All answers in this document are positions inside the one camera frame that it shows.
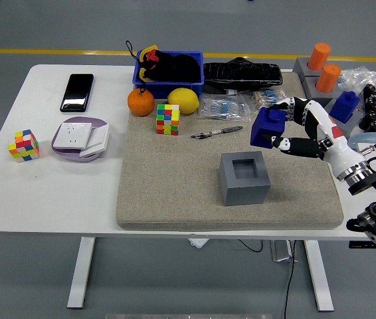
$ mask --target table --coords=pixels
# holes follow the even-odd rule
[[[376,200],[374,189],[352,197],[347,185],[336,180],[344,222],[331,230],[188,233],[125,231],[117,225],[116,199],[129,114],[126,98],[133,88],[133,71],[132,66],[32,67],[0,131],[0,233],[82,237],[68,303],[70,308],[82,307],[95,237],[301,239],[306,241],[312,279],[325,279],[323,282],[314,281],[315,290],[325,290],[326,278],[325,272],[322,277],[324,266],[317,241],[366,239],[363,233],[348,231],[345,222],[362,213],[370,202]],[[83,116],[101,118],[110,124],[108,149],[91,163],[60,159],[50,147],[60,124],[71,117],[59,111],[68,77],[82,72],[94,75],[88,109]],[[7,151],[8,135],[26,129],[32,130],[39,141],[41,158],[16,163]],[[317,276],[313,269],[318,269]]]

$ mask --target gray square block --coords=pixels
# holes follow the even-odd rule
[[[270,189],[261,151],[223,153],[219,179],[224,206],[261,204]]]
[[[300,82],[303,83],[305,80],[305,77],[307,76],[314,76],[314,77],[320,77],[322,70],[319,71],[314,71],[308,67],[310,58],[297,58],[294,67],[293,67],[293,72],[297,73],[297,75],[300,78]]]
[[[315,87],[317,82],[318,78],[316,77],[306,77],[305,81],[303,81],[302,83],[302,86],[303,90],[305,91],[306,98],[308,100],[315,100],[323,107],[325,107],[332,99],[339,98],[341,93],[343,93],[343,91],[337,84],[334,86],[334,89],[330,93],[320,92]]]

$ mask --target yellow floor line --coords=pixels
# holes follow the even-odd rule
[[[130,56],[128,51],[112,50],[55,50],[55,49],[0,49],[0,54],[61,54],[61,55],[103,55]],[[295,60],[298,57],[308,57],[304,54],[256,54],[256,53],[218,53],[205,52],[205,58],[244,58]],[[376,62],[376,56],[330,56],[330,61]]]

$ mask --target gray block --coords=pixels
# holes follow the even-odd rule
[[[305,77],[307,76],[313,76],[313,77],[320,77],[322,70],[314,71],[308,67],[310,58],[297,58],[294,67],[293,72],[297,73],[297,75],[300,78],[300,82],[303,83]]]
[[[224,206],[261,204],[270,189],[261,151],[223,153],[219,179]]]
[[[343,93],[338,85],[334,86],[334,89],[330,93],[323,93],[316,89],[315,85],[318,82],[316,77],[306,77],[302,86],[305,91],[306,98],[309,100],[315,100],[325,107],[332,99],[337,99]]]
[[[331,112],[331,109],[333,108],[336,100],[337,98],[332,99],[324,107],[324,110],[327,111],[328,114]],[[336,120],[335,118],[333,118],[333,120],[337,124],[337,126],[340,128],[340,130],[343,132],[343,135],[346,138],[348,138],[350,133],[352,133],[353,129],[359,124],[363,116],[364,116],[364,113],[356,108],[353,111],[352,116],[347,120],[346,123],[340,122],[339,120]]]

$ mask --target orange cylinder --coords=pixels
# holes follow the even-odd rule
[[[327,62],[331,47],[327,43],[317,43],[310,56],[308,67],[314,71],[320,71]]]
[[[340,73],[340,66],[336,64],[325,65],[321,76],[315,85],[316,89],[323,93],[330,93],[337,83]]]

